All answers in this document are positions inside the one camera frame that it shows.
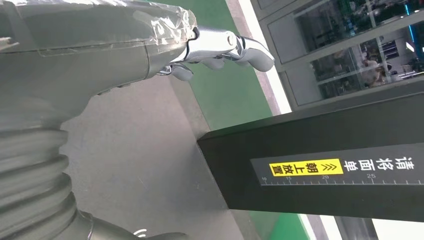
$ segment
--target glass window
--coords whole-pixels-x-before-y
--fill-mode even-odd
[[[298,105],[424,75],[424,21],[285,72]]]
[[[419,9],[419,0],[314,0],[268,28],[283,64]]]

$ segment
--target yellow label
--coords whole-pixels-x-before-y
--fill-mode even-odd
[[[269,167],[274,177],[343,174],[338,158],[271,163]]]

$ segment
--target black metal beam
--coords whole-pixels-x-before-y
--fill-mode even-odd
[[[228,207],[424,222],[422,185],[260,185],[251,159],[424,143],[422,81],[335,104],[199,139]],[[424,155],[415,164],[424,165]]]

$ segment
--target plastic wrap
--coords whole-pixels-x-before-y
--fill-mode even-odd
[[[190,10],[142,0],[0,0],[0,54],[180,44],[196,26]]]

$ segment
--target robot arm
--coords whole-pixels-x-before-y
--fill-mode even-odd
[[[269,70],[258,42],[197,26],[178,6],[131,0],[0,0],[0,239],[135,240],[77,209],[61,124],[91,97],[185,63]],[[183,240],[183,233],[148,238]]]

